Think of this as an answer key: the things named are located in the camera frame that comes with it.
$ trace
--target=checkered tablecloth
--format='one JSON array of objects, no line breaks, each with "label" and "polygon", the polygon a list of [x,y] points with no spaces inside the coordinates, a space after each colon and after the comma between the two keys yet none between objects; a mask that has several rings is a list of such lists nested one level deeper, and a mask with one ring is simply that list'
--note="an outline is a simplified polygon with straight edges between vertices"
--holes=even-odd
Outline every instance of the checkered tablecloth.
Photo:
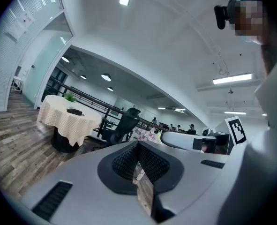
[{"label": "checkered tablecloth", "polygon": [[160,137],[158,137],[158,134],[154,133],[153,136],[150,136],[150,131],[139,127],[135,127],[134,132],[138,134],[138,141],[150,141],[165,146],[165,144],[161,142]]},{"label": "checkered tablecloth", "polygon": [[[67,108],[80,110],[84,116],[68,113]],[[101,120],[101,115],[93,109],[55,95],[45,97],[37,118],[37,122],[57,127],[59,134],[68,138],[72,146],[76,142],[81,146],[84,138],[99,127]]]}]

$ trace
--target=white blinds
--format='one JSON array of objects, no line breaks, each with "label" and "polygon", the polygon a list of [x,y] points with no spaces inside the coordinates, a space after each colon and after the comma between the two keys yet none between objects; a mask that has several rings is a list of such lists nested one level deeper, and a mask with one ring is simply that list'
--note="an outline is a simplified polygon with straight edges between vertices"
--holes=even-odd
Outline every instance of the white blinds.
[{"label": "white blinds", "polygon": [[[6,32],[13,21],[28,10],[35,21],[16,42]],[[29,45],[30,40],[45,27],[50,19],[62,10],[60,0],[13,0],[0,18],[0,111],[6,108],[6,93],[10,77],[17,61]]]}]

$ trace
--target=potted plant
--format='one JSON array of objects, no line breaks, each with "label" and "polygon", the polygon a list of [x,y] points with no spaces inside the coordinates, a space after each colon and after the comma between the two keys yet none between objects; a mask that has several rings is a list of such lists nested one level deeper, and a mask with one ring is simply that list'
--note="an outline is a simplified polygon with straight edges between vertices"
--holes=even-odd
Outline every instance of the potted plant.
[{"label": "potted plant", "polygon": [[67,100],[67,101],[70,101],[72,103],[74,103],[75,101],[77,101],[77,99],[74,97],[74,95],[70,92],[70,93],[66,93],[64,95],[64,98]]}]

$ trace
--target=black metal railing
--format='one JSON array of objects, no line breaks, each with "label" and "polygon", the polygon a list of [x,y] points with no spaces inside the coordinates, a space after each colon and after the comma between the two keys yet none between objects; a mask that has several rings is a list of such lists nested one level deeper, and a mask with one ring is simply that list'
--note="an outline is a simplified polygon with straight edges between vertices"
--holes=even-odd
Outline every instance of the black metal railing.
[{"label": "black metal railing", "polygon": [[[108,103],[105,103],[93,96],[90,96],[76,88],[73,88],[73,87],[69,87],[61,82],[59,82],[58,80],[56,80],[55,78],[53,77],[50,77],[49,81],[52,81],[52,84],[53,83],[56,83],[58,84],[60,87],[63,87],[64,88],[64,91],[59,91],[59,90],[56,90],[55,88],[53,88],[52,91],[48,91],[50,94],[54,94],[57,92],[56,95],[61,95],[62,97],[64,97],[64,95],[68,92],[71,92],[76,98],[77,98],[77,102],[78,103],[81,103],[91,109],[94,109],[96,111],[98,111],[99,113],[102,113],[104,114],[104,118],[107,119],[107,117],[112,117],[114,119],[117,119],[117,120],[120,120],[120,118],[118,118],[116,115],[113,115],[113,114],[110,114],[110,112],[114,111],[118,114],[125,114],[125,112],[115,106],[112,106]],[[148,130],[150,127],[155,127],[157,130],[163,130],[163,131],[168,131],[168,129],[165,129],[161,126],[158,126],[156,124],[153,124],[145,119],[142,119],[142,118],[138,118],[139,120],[139,123],[137,124],[137,127],[140,127],[140,128],[143,128],[143,129],[146,129]],[[110,125],[112,126],[117,126],[118,124],[115,124],[115,123],[112,123],[110,122],[109,123]],[[101,125],[99,128],[96,128],[94,129],[96,132],[98,132],[97,136],[99,137],[100,133],[101,133],[101,129],[104,126],[104,121],[102,121]]]}]

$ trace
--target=wooden floor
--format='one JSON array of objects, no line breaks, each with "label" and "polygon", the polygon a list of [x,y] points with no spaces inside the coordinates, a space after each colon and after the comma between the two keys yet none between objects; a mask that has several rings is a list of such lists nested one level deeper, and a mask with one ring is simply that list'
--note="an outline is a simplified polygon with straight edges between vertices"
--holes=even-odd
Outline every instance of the wooden floor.
[{"label": "wooden floor", "polygon": [[[19,93],[11,93],[7,112],[0,112],[0,189],[15,198],[65,161],[104,147],[87,138],[75,153],[58,152],[50,143],[53,127],[37,124],[37,115],[38,110],[33,110]],[[134,183],[139,202],[150,214],[152,184],[146,176],[139,182],[134,179]]]}]

